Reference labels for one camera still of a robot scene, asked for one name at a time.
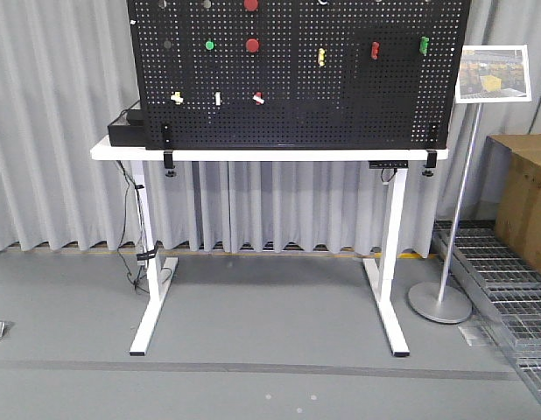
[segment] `standing desk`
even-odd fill
[[[448,157],[448,150],[436,150],[438,160]],[[132,176],[137,184],[144,186],[137,190],[143,206],[143,220],[147,243],[154,245],[151,226],[151,212],[148,188],[144,176],[145,161],[163,161],[163,150],[146,150],[144,147],[112,147],[105,136],[90,151],[94,160],[128,160]],[[370,160],[426,161],[426,150],[174,150],[173,161],[181,162],[355,162]],[[382,256],[379,267],[376,260],[364,258],[363,264],[368,275],[377,309],[383,322],[383,329],[390,343],[391,353],[397,357],[409,355],[409,347],[391,304],[391,285],[397,259],[399,228],[403,212],[404,191],[407,169],[398,169],[389,185],[385,218],[383,220]],[[150,301],[130,346],[130,355],[146,355],[151,336],[158,322],[165,302],[171,277],[165,270],[175,272],[178,258],[167,257],[164,264],[156,255],[150,260],[146,276],[150,290]]]

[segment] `red knob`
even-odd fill
[[[247,48],[247,51],[249,51],[250,53],[256,53],[257,51],[259,51],[259,46],[259,41],[254,38],[249,38],[245,43],[245,48]]]
[[[259,1],[258,0],[243,0],[243,5],[245,6],[245,9],[247,11],[256,11],[259,7]]]
[[[372,42],[371,58],[373,60],[377,60],[378,54],[379,54],[379,42]]]

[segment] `metal pole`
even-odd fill
[[[477,108],[474,112],[473,128],[471,129],[471,138],[469,140],[469,148],[467,150],[467,157],[465,159],[465,168],[463,169],[463,175],[461,176],[460,193],[457,199],[457,205],[455,207],[455,214],[453,215],[452,231],[449,235],[449,242],[447,243],[446,259],[444,260],[444,269],[442,271],[442,281],[439,286],[438,303],[444,300],[446,293],[446,283],[449,276],[449,266],[452,262],[453,243],[455,242],[455,236],[457,235],[457,227],[460,224],[460,212],[461,204],[463,202],[463,196],[465,195],[465,187],[467,185],[467,178],[469,175],[469,166],[471,165],[471,157],[473,156],[474,144],[476,142],[477,134],[479,131],[479,122],[481,121],[482,103],[477,103]]]

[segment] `sign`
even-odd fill
[[[457,103],[530,102],[526,45],[464,45]]]

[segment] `gray floor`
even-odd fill
[[[183,255],[139,358],[116,255],[0,253],[0,419],[541,419],[494,347],[409,308],[439,271],[397,263],[398,359],[358,260]]]

